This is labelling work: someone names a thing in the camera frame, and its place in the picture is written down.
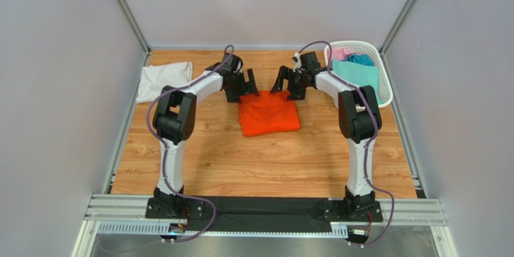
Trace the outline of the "orange t-shirt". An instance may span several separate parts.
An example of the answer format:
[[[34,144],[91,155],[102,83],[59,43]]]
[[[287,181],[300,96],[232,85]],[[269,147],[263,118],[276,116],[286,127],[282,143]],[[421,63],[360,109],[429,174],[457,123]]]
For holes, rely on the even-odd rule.
[[[271,93],[260,91],[240,98],[238,122],[244,136],[297,131],[301,128],[294,101],[288,100],[287,91]]]

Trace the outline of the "white t-shirt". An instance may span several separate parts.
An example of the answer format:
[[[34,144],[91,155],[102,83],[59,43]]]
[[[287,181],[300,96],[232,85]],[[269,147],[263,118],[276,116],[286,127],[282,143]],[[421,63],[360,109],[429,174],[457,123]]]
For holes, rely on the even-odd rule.
[[[144,66],[141,69],[136,103],[150,103],[165,86],[181,87],[192,80],[192,62]]]

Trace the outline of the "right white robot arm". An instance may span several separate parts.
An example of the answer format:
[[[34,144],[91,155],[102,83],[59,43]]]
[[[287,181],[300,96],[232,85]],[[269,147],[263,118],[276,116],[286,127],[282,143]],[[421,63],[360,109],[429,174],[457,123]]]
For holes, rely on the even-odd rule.
[[[328,207],[334,218],[368,220],[376,204],[371,178],[372,150],[381,128],[381,115],[372,86],[357,86],[323,68],[314,52],[295,53],[294,67],[281,66],[271,89],[275,94],[287,90],[289,101],[303,100],[306,89],[313,87],[335,97],[338,124],[347,139],[350,175],[345,196]]]

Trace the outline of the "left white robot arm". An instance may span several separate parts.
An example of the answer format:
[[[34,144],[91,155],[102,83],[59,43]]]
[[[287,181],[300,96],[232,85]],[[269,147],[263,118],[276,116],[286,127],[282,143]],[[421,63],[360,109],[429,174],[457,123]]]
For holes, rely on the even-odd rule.
[[[259,95],[252,69],[243,71],[240,57],[224,54],[220,63],[181,87],[165,86],[151,103],[155,109],[151,132],[160,142],[159,181],[149,198],[146,218],[183,218],[193,197],[183,192],[183,158],[187,140],[195,127],[197,104],[223,90],[227,102],[240,103],[241,97]]]

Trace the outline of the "pink t-shirt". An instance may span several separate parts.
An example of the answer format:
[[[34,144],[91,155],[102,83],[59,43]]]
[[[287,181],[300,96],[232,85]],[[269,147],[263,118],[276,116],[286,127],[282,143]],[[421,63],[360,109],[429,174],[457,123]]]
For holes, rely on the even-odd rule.
[[[349,56],[352,55],[351,52],[348,52],[347,49],[342,46],[332,47],[331,51],[332,52],[330,52],[330,48],[327,48],[325,51],[325,56],[327,56],[327,63],[330,60],[344,62]]]

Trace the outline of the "teal t-shirt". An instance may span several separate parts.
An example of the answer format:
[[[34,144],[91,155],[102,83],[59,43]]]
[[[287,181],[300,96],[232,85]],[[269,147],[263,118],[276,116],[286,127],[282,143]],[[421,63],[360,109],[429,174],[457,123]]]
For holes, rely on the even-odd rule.
[[[379,70],[371,60],[362,62],[332,61],[333,71],[342,79],[357,86],[372,86],[379,104],[383,103],[378,95]]]

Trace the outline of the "blue t-shirt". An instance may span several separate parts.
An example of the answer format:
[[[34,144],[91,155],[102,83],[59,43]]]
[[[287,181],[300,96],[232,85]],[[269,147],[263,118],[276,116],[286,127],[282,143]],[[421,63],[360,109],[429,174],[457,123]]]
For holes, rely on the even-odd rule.
[[[345,59],[346,62],[352,62],[363,66],[374,66],[375,63],[367,54],[350,54]]]

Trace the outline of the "white plastic laundry basket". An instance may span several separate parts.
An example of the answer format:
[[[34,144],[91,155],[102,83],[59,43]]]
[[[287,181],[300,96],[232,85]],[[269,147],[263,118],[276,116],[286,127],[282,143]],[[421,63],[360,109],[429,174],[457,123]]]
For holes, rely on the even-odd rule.
[[[390,80],[386,73],[386,69],[384,67],[383,61],[378,50],[370,43],[360,41],[360,40],[342,40],[332,42],[331,46],[326,46],[324,48],[324,54],[327,48],[332,49],[332,47],[342,46],[347,49],[348,52],[352,54],[367,54],[369,55],[375,63],[375,66],[379,70],[379,84],[378,84],[378,95],[381,100],[383,100],[382,104],[378,103],[380,108],[387,107],[393,99],[392,87],[390,84]]]

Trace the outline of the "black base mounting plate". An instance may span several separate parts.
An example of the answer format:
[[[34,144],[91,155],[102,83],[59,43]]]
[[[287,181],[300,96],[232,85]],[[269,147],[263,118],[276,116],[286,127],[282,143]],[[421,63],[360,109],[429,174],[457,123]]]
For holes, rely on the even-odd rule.
[[[334,218],[328,198],[209,197],[209,202],[192,200],[183,218],[157,218],[182,224],[191,231],[255,233],[328,233],[332,222],[382,222],[376,202],[368,220]]]

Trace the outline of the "right aluminium corner post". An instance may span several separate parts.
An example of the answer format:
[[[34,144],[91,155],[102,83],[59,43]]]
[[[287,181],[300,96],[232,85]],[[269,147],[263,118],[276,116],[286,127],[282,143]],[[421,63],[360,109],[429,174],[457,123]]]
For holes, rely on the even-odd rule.
[[[380,52],[383,56],[386,55],[392,47],[393,42],[395,41],[398,33],[400,32],[404,22],[407,20],[411,11],[414,9],[414,6],[416,5],[417,1],[418,0],[406,0],[406,2],[404,3],[403,7],[401,8],[401,11],[398,14],[398,17],[396,18],[392,28],[390,29],[380,49]]]

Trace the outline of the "aluminium corner post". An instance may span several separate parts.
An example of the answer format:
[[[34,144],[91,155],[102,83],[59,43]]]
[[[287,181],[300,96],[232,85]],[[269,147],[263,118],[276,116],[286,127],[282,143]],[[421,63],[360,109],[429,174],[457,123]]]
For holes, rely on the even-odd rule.
[[[395,41],[398,33],[400,32],[404,22],[407,20],[411,11],[414,9],[414,6],[416,5],[417,1],[418,0],[406,0],[406,2],[404,3],[403,7],[401,8],[401,11],[398,14],[398,17],[396,18],[392,28],[390,29],[380,49],[380,52],[383,56],[386,55],[392,47],[393,42]]]
[[[127,0],[115,0],[118,4],[119,9],[121,10],[122,15],[124,16],[126,22],[129,25],[129,28],[131,29],[134,37],[136,38],[136,41],[138,42],[139,46],[143,50],[144,54],[146,56],[150,55],[151,48],[148,44],[139,24],[137,23],[137,20],[127,2]]]

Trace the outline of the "aluminium frame rail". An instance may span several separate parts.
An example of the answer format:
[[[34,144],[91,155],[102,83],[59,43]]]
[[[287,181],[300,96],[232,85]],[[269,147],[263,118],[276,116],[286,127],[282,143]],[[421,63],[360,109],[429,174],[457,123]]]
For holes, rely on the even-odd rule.
[[[383,227],[430,228],[440,256],[456,256],[437,199],[378,199],[362,212],[348,213],[340,198],[197,197],[171,212],[150,195],[95,194],[87,207],[74,256],[88,256],[99,233],[136,235],[318,237],[346,240],[358,230]]]

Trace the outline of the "left aluminium corner post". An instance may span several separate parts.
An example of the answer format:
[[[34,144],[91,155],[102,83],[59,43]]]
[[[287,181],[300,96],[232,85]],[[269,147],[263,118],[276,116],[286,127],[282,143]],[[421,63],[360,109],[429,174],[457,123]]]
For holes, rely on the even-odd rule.
[[[139,46],[143,50],[144,54],[146,56],[150,55],[151,48],[148,44],[139,24],[137,23],[137,20],[127,2],[127,0],[115,0],[118,4],[119,9],[121,10],[122,15],[124,16],[126,22],[129,25],[129,28],[131,29],[134,37],[136,38],[136,41],[138,42]]]

